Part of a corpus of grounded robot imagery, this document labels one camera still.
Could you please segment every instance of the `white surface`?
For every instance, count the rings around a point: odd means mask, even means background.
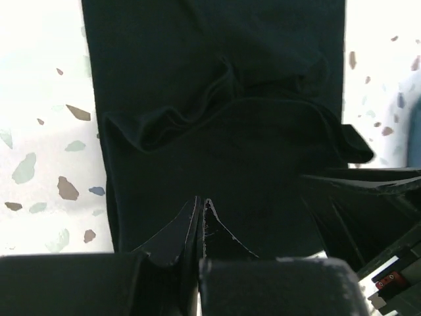
[[[376,152],[358,167],[405,164],[409,110],[421,94],[414,66],[420,7],[417,0],[348,3],[344,121]],[[0,42],[0,255],[112,251],[105,196],[89,191],[105,188],[105,172],[78,0],[0,0]],[[383,136],[384,128],[393,132]],[[33,176],[25,166],[15,172],[26,157],[36,158]],[[77,200],[59,195],[59,177],[75,187]]]

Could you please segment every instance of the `blue speckle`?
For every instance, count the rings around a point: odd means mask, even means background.
[[[94,186],[93,188],[90,188],[89,192],[96,194],[97,196],[103,196],[105,194],[104,188],[100,186]]]
[[[405,107],[405,99],[403,98],[402,92],[399,92],[397,96],[397,107],[403,109]]]

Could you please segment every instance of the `dark green fabric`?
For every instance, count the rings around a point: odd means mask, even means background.
[[[84,0],[116,251],[195,195],[262,257],[321,250],[298,174],[363,163],[340,125],[345,0]]]

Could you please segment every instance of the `red component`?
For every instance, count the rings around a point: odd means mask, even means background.
[[[398,272],[391,272],[387,276],[385,276],[380,281],[376,282],[376,288],[381,290],[389,283],[396,282],[399,286],[406,286],[407,281],[398,273]]]

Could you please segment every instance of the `black cloth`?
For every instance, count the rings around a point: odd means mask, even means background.
[[[83,0],[116,251],[193,196],[261,257],[321,250],[296,177],[363,163],[340,124],[345,0]]]

